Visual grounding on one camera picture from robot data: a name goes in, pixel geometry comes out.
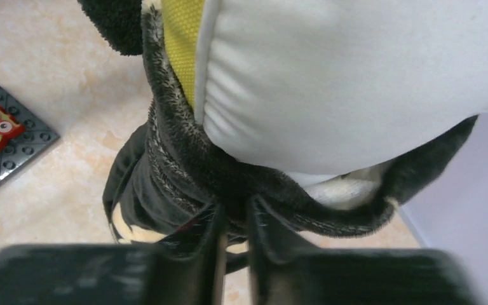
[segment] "stuffed toy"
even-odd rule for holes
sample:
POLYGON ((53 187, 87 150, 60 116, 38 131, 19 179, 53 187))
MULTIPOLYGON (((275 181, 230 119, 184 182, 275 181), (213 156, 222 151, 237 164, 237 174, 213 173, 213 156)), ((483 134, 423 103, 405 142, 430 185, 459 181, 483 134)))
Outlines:
POLYGON ((154 243, 211 204, 243 243, 256 197, 297 231, 372 234, 488 112, 488 2, 79 3, 152 88, 103 194, 120 243, 154 243))

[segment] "white plush belly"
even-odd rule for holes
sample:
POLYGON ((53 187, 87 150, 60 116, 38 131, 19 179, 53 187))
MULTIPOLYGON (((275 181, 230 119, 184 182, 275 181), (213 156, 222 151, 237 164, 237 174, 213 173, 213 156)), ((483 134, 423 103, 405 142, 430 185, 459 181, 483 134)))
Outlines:
POLYGON ((206 0, 203 14, 196 119, 240 161, 327 180, 488 111, 488 0, 206 0))

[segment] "gray lego baseplate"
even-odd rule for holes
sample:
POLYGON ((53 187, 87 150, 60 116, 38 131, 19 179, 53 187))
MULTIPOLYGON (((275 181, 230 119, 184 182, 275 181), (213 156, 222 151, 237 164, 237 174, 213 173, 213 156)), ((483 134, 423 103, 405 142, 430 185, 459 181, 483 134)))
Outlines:
POLYGON ((59 138, 54 130, 0 86, 0 106, 25 131, 10 139, 0 151, 0 186, 22 170, 59 138))

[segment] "beige tiled floor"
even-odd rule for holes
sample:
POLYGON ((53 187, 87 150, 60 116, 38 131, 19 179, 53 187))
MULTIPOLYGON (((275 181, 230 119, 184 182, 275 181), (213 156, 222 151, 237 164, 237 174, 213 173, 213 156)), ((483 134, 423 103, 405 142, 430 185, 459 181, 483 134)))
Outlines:
MULTIPOLYGON (((115 154, 147 116, 139 57, 112 51, 75 0, 0 0, 0 85, 62 140, 0 188, 0 247, 110 242, 100 197, 115 154)), ((417 247, 396 218, 359 240, 306 235, 324 247, 417 247)), ((245 271, 226 304, 248 304, 245 271)))

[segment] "black fuzzy fabric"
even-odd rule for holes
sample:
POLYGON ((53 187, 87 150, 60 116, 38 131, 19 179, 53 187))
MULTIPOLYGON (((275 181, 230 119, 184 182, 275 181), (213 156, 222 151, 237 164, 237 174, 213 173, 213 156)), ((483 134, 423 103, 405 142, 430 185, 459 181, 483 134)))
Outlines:
POLYGON ((143 53, 141 0, 78 0, 85 15, 122 55, 143 53))
POLYGON ((477 122, 478 116, 462 121, 448 132, 395 159, 384 174, 379 196, 405 203, 437 179, 456 155, 477 122))

